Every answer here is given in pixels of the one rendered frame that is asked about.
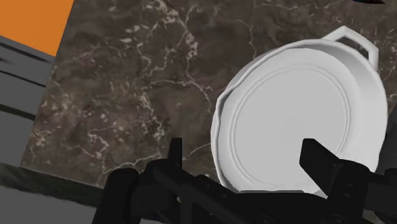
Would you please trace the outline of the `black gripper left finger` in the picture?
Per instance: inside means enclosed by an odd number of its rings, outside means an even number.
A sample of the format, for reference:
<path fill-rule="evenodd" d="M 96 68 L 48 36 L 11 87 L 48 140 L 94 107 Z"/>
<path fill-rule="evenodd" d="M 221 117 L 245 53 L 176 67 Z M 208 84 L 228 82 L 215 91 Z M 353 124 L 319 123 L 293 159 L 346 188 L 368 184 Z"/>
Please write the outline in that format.
<path fill-rule="evenodd" d="M 92 224 L 141 224 L 147 214 L 166 224 L 243 224 L 232 192 L 182 169 L 182 144 L 171 139 L 167 158 L 150 162 L 142 173 L 112 171 Z"/>

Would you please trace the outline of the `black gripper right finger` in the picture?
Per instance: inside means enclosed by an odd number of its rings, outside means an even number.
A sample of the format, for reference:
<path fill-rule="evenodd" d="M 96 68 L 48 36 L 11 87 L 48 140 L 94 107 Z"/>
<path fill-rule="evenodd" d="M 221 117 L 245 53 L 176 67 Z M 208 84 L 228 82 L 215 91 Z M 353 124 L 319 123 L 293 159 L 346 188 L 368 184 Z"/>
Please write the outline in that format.
<path fill-rule="evenodd" d="M 397 224 L 397 168 L 383 175 L 363 164 L 338 158 L 315 139 L 304 139 L 299 164 L 327 195 L 318 224 L 373 224 L 369 210 L 385 224 Z"/>

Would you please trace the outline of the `grey cabinet with drawers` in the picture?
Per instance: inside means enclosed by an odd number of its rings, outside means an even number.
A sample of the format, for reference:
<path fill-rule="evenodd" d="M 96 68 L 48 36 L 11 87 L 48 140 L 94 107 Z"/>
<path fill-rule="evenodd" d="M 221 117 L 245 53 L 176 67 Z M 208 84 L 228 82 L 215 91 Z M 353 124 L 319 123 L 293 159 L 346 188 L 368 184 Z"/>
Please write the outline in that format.
<path fill-rule="evenodd" d="M 0 163 L 20 165 L 54 60 L 0 36 Z"/>

